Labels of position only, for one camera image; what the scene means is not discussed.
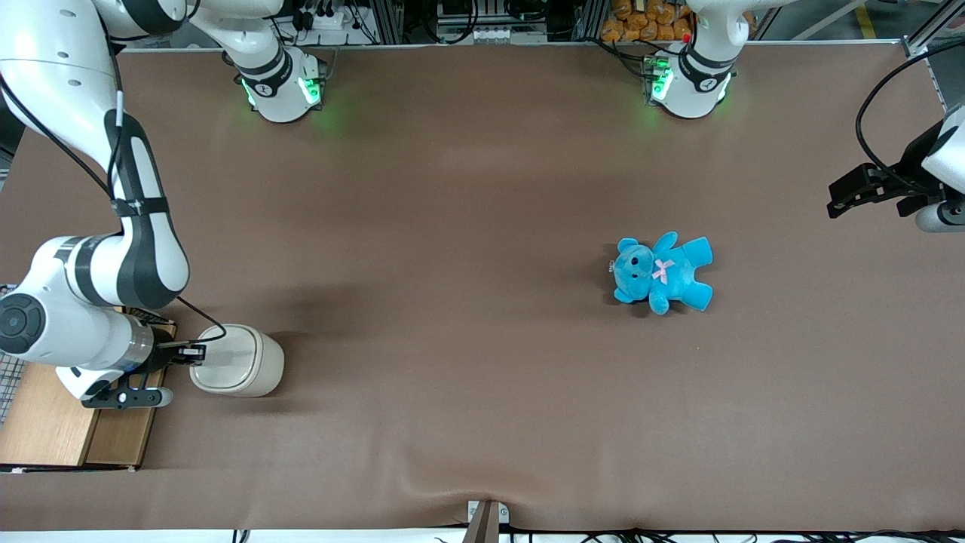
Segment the blue teddy bear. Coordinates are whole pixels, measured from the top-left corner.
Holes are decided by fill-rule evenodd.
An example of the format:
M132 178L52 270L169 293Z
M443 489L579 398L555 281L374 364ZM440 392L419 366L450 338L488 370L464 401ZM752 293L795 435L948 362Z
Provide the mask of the blue teddy bear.
M707 238L698 238L678 248L676 232L664 234L653 251L633 238L617 244L620 256L612 265L617 290L613 293L623 303L649 298L650 309L663 315L670 300L679 300L699 311L707 309L714 289L694 279L694 272L713 262Z

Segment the white container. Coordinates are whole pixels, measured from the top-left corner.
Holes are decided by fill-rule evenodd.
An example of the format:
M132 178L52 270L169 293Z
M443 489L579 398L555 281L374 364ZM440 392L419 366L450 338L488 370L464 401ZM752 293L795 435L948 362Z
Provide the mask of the white container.
M206 343L205 361L191 366L191 381L205 392L252 398L274 390L285 370L281 345L245 325L225 325L228 335ZM199 339L221 333L211 327Z

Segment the black cable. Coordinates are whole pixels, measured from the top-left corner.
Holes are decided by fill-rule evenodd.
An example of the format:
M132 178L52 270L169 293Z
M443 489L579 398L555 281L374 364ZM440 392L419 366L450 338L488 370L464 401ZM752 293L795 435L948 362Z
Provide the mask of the black cable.
M293 38L291 34L282 32L282 29L278 27L278 21L275 20L275 17L271 17L271 24L275 25L275 32L278 33L278 39L281 40L282 43L284 43L285 40L289 40L291 44L295 43L295 38Z
M426 31L426 34L428 34L429 38L436 43L444 43L449 45L455 45L456 43L460 43L466 38L469 38L469 36L472 35L473 30L476 29L476 24L480 20L480 7L479 4L476 3L477 0L468 0L469 15L466 16L466 28L462 31L462 34L458 38L452 40L451 42L447 41L445 38L440 38L439 35L429 28L429 23L432 21L432 19L438 19L438 15L436 14L435 10L432 9L434 6L436 6L436 2L437 0L426 0L426 2L423 4L423 29Z
M226 335L228 335L228 330L225 329L225 326L224 326L224 325L222 325L222 324L219 323L218 321L214 320L213 317L211 317L210 315L208 315L207 313L205 313L205 312L202 311L201 309L198 309L197 307L195 307L194 304L192 304L190 301L185 300L184 298L182 298L182 297L180 297L180 296L178 296L178 301L180 301L181 303L183 303L184 305L186 305L188 309L190 309L190 310L194 311L195 313L201 315L203 318L205 318L205 320L207 320L208 322L210 322L210 323L212 323L213 325L215 325L216 327L218 327L218 329L221 330L221 333L219 333L218 335L215 335L214 337L208 337L208 338L205 338L205 339L189 339L189 340L187 340L187 341L174 341L174 342L170 342L170 343L165 343L164 346L166 346L166 347L173 347L173 346L175 346L175 345L195 345L195 344L198 344L198 343L208 343L208 342L210 342L210 341L216 341L216 340L221 339L222 337L225 337Z
M29 119L30 122L33 123L34 126L37 127L37 129L40 130L43 135L47 136L47 139L54 142L54 145L59 147L60 150L66 153L71 160L76 162L77 165L80 166L81 169L87 173L87 175L91 176L91 179L93 179L95 183L97 183L97 185L100 186L100 189L103 190L108 197L113 197L110 189L107 187L104 181L100 179L100 176L97 173L95 173L95 171L92 170L91 167L88 166L86 162L81 160L80 157L77 156L77 153L75 153L70 149L70 147L65 145L64 142L61 141L59 137L54 135L53 132L50 131L50 129L48 129L43 123L41 123L40 120L38 120L37 117L23 105L23 102L16 97L16 95L14 94L14 91L10 89L10 87L7 85L7 81L5 81L3 78L0 78L0 89L2 89L4 94L6 94L8 98L10 98L10 101L14 103L17 109L23 112L23 114L27 117L27 119Z
M861 104L861 109L858 110L858 116L854 120L854 131L855 131L855 135L858 137L858 144L861 145L862 150L865 151L865 155L868 155L868 158L870 158L871 161L874 162L874 165L877 166L879 170L885 172L885 174L888 175L888 177L901 183L909 190L913 190L921 194L932 195L932 191L924 188L923 186L920 186L915 182L906 180L905 178L899 176L895 172L895 170L885 165L885 163L881 161L881 158L879 158L878 155L876 155L874 151L871 150L871 147L868 145L868 142L865 141L865 134L864 134L864 131L862 130L862 121L865 118L865 112L868 111L868 106L870 106L874 98L878 96L878 93L881 91L881 89L884 88L884 86L888 84L889 81L895 78L896 75L898 75L899 73L902 73L903 71L907 70L909 67L918 64L919 62L921 62L922 60L928 57L937 55L938 53L945 52L949 49L954 49L961 45L965 45L965 40L961 42L942 45L941 47L932 49L927 53L923 53L921 55L918 55L917 57L910 58L905 62L901 63L900 66L890 71L888 75L885 75L885 77L881 81L878 81L878 84L875 85L873 89L871 89L871 93L868 94L868 97L865 99L865 102Z
M111 64L114 66L114 81L117 84L118 92L124 92L124 82L121 79L121 67L118 66L118 56L117 54L111 54ZM118 151L121 148L121 138L124 136L124 112L119 111L121 115L121 125L118 127L117 134L115 135L114 145L111 147L111 158L107 162L107 184L113 186L114 184L114 168L117 166ZM113 191L110 193L111 199L114 198Z
M639 38L636 39L636 40L634 40L634 42L635 42L635 43L646 43L647 45L653 47L654 49L656 49L656 50L658 50L658 51L663 51L663 52L665 52L665 53L667 53L667 54L669 54L669 55L674 55L675 57L680 56L680 53L679 53L679 52L677 52L677 51L671 51L671 50L668 49L667 47L661 47L660 45L657 45L657 44L654 43L654 42L649 42L649 41L647 41L647 40L641 40L641 39L639 39Z
M758 28L757 33L754 34L754 39L755 39L755 40L763 40L763 39L764 39L764 34L767 34L767 31L771 29L771 25L774 24L774 19L778 18L778 15L781 14L781 10L782 10L783 8L784 8L784 6L781 6L781 7L779 7L779 8L777 9L776 12L774 12L774 16L771 17L770 20L767 21L767 26L765 26L765 27L763 27L763 28Z
M198 8L201 7L201 0L194 0L194 9L191 10L191 14L184 18L184 20L191 20L191 17L198 14Z
M369 28L369 24L362 17L361 10L359 10L359 6L356 3L356 0L349 0L349 2L351 3L350 5L346 4L348 6L348 10L352 12L352 16L355 17L355 20L359 22L359 26L360 26L360 29L362 30L362 34L365 35L365 37L368 38L370 42L372 42L372 45L378 45L378 40L375 39L375 34Z
M644 59L646 58L645 56L642 56L642 55L631 55L630 53L624 53L624 52L620 51L619 49L617 49L617 46L616 46L615 44L608 44L608 43L604 42L603 40L600 40L599 38L592 38L592 37L580 38L579 40L577 40L577 42L595 43L595 44L597 44L600 48L602 48L604 51L606 51L606 52L610 53L611 55L617 57L617 59L620 60L620 63L623 65L623 67L626 68L626 70L629 71L630 73L632 73L634 76L639 77L639 78L644 79L644 80L650 80L650 79L652 79L651 76L649 76L649 75L647 75L647 74L645 74L645 73L643 73L643 72L641 72L641 71L637 71L632 65L627 64L628 62L642 63L642 62L644 62Z
M519 19L523 22L532 22L535 20L545 19L549 15L549 2L543 4L543 8L534 14L523 13L516 6L514 0L503 0L503 10L506 11L510 17L514 19Z

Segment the pink bow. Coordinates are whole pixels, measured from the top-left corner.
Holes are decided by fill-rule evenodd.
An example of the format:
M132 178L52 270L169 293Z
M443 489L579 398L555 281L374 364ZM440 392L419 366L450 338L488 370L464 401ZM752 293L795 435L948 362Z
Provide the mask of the pink bow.
M654 262L654 264L656 264L657 268L659 268L660 270L657 270L657 271L655 271L655 272L653 273L653 278L654 278L654 279L660 279L660 282L666 285L666 284L667 284L667 268L669 268L670 266L673 266L673 265L674 265L674 261L673 261L673 260L668 260L667 262L664 262L664 261L658 259L656 262Z

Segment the wooden board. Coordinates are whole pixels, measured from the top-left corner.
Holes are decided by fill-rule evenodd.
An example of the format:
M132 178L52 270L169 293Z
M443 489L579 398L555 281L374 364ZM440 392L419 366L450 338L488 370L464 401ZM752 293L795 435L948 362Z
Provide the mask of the wooden board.
M96 421L53 366L28 363L0 429L0 464L80 466Z
M163 369L148 376L148 386L163 383ZM87 463L139 466L153 419L153 409L102 410L87 451Z

